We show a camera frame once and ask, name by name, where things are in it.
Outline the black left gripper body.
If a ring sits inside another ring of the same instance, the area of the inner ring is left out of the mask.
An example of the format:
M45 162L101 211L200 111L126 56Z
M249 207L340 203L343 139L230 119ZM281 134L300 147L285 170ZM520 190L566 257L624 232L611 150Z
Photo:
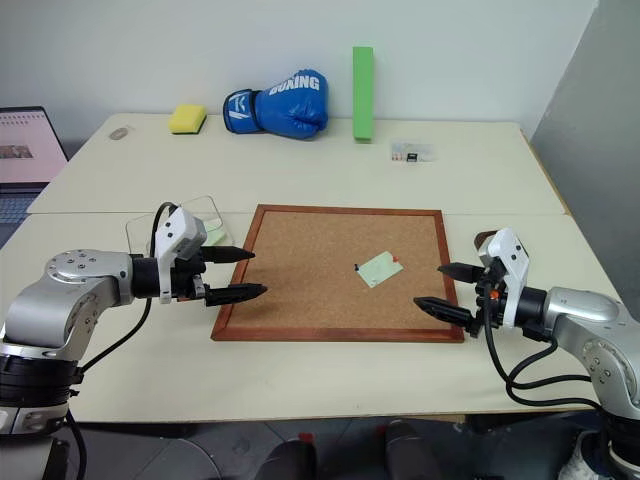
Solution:
M198 300L205 297L202 274L206 262L199 247L189 259L176 258L170 268L171 296L177 300Z

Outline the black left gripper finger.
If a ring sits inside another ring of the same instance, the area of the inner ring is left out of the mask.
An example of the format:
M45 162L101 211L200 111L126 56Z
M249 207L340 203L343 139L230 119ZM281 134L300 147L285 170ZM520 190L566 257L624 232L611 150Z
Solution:
M267 290L265 285L256 283L229 285L225 288L210 288L206 285L204 302L207 307L232 305L257 298Z
M255 253L236 246L201 246L200 254L206 263L227 264L249 260Z

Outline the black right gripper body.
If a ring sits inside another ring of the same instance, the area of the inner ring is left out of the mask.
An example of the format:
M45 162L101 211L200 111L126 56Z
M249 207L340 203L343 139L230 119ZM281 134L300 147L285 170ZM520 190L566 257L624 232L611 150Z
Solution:
M482 328L488 330L502 324L506 305L505 274L506 269L501 263L491 263L480 274L475 284L478 309L471 326L466 328L472 338L477 338Z

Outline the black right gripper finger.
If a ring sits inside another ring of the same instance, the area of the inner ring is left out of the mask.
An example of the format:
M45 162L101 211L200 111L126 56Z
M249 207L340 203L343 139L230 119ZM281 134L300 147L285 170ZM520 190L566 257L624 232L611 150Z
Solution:
M437 270L454 281L464 283L478 283L485 272L484 267L461 262L441 265Z
M469 326L474 321L474 316L468 309L458 307L443 299L415 297L413 302L427 315L455 326Z

